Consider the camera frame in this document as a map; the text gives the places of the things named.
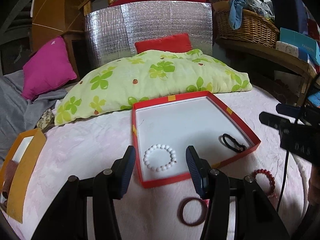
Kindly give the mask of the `person right hand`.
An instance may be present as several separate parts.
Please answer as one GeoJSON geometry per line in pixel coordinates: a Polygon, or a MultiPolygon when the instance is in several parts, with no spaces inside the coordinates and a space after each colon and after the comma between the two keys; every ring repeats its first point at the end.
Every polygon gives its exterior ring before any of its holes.
{"type": "Polygon", "coordinates": [[[313,206],[320,203],[320,176],[319,169],[315,166],[311,168],[308,201],[313,206]]]}

